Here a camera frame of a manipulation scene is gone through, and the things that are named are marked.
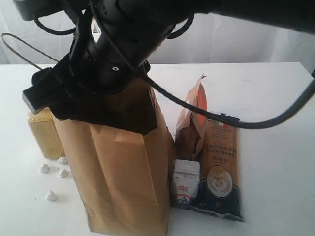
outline robotic arm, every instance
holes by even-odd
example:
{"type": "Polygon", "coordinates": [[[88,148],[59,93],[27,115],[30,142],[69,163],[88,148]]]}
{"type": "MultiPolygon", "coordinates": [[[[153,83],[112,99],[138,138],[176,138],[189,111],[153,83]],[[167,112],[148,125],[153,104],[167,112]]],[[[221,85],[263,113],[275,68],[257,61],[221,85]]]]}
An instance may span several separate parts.
{"type": "MultiPolygon", "coordinates": [[[[38,18],[64,10],[76,24],[70,52],[55,67],[35,73],[33,86],[23,91],[23,99],[33,113],[49,106],[61,119],[78,119],[69,109],[78,99],[118,93],[136,76],[164,91],[145,75],[143,70],[150,69],[146,59],[165,39],[184,33],[195,13],[213,12],[315,33],[313,0],[285,3],[281,0],[14,0],[14,3],[24,20],[35,20],[38,24],[38,18]],[[172,33],[175,25],[185,19],[188,20],[183,29],[172,33]]],[[[197,109],[166,91],[164,95],[211,119],[242,128],[267,128],[287,120],[303,107],[315,92],[315,83],[307,91],[282,120],[278,117],[264,125],[258,122],[256,126],[197,109]]]]}

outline white curtain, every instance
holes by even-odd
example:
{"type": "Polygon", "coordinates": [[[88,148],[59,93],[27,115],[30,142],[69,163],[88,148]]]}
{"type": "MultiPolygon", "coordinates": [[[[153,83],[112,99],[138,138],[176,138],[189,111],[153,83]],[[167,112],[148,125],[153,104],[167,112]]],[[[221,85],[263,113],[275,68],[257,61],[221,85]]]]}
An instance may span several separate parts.
{"type": "MultiPolygon", "coordinates": [[[[55,30],[74,25],[64,13],[42,19],[55,30]]],[[[54,36],[34,22],[24,22],[12,0],[0,0],[0,33],[10,32],[47,54],[61,59],[69,50],[72,36],[54,36]]],[[[7,40],[31,61],[53,63],[13,39],[7,40]]],[[[214,14],[197,14],[181,37],[166,40],[149,58],[150,63],[301,62],[312,72],[315,67],[315,36],[287,29],[214,14]]],[[[1,42],[0,64],[25,63],[1,42]]]]}

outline white tabletop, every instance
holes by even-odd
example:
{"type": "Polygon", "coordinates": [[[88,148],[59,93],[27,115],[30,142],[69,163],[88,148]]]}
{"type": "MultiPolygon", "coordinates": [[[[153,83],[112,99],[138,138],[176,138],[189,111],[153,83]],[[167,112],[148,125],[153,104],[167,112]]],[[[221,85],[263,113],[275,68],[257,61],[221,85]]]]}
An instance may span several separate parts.
{"type": "MultiPolygon", "coordinates": [[[[60,179],[27,124],[21,92],[35,68],[0,66],[0,235],[87,236],[90,233],[72,176],[60,179]],[[52,166],[41,174],[41,164],[52,166]],[[49,189],[59,196],[48,202],[49,189]]],[[[260,121],[284,111],[312,80],[299,63],[152,65],[150,76],[184,99],[200,75],[208,110],[260,121]]],[[[181,107],[157,98],[172,134],[181,107]]],[[[286,123],[241,130],[241,177],[246,222],[171,210],[170,236],[296,236],[315,232],[315,98],[286,123]]]]}

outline paper bag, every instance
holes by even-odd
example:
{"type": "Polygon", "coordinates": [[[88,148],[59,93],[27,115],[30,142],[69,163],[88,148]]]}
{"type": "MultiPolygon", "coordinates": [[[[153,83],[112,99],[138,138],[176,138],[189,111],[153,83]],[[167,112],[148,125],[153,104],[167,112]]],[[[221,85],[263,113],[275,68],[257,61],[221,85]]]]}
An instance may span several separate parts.
{"type": "Polygon", "coordinates": [[[108,124],[55,121],[90,230],[167,235],[174,147],[153,90],[135,79],[124,91],[85,99],[80,107],[108,124]]]}
{"type": "MultiPolygon", "coordinates": [[[[201,84],[202,75],[195,87],[187,94],[185,101],[200,109],[207,110],[206,92],[201,84]]],[[[202,150],[206,117],[183,108],[176,125],[175,152],[178,159],[195,161],[202,150]]]]}

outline italian flag logo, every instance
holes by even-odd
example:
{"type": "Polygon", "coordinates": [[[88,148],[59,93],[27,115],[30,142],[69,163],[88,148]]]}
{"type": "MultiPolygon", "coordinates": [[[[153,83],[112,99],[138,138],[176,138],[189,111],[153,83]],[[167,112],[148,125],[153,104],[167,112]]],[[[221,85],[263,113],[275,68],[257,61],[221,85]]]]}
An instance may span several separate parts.
{"type": "Polygon", "coordinates": [[[227,128],[227,124],[224,124],[222,122],[216,121],[216,126],[222,126],[224,128],[227,128]]]}

